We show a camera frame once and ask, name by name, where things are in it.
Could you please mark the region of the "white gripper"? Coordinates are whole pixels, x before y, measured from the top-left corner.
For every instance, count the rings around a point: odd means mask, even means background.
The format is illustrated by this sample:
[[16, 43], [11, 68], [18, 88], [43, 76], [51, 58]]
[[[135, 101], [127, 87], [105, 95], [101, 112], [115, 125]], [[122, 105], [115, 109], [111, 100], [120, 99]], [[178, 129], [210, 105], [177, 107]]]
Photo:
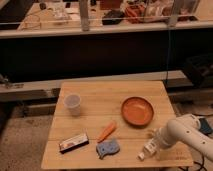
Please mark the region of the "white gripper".
[[166, 132], [164, 128], [148, 130], [147, 136], [148, 138], [154, 138], [161, 149], [167, 149], [170, 147], [170, 144], [166, 141]]

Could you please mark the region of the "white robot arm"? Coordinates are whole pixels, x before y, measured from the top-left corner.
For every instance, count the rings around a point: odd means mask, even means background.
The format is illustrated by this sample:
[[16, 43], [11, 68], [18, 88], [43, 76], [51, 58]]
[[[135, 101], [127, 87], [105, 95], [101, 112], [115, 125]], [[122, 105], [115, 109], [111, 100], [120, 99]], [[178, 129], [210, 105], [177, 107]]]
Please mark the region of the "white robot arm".
[[200, 128], [200, 118], [192, 114], [170, 119], [154, 132], [154, 136], [144, 145], [144, 148], [153, 155], [159, 149], [171, 148], [180, 141], [213, 162], [213, 140], [201, 133]]

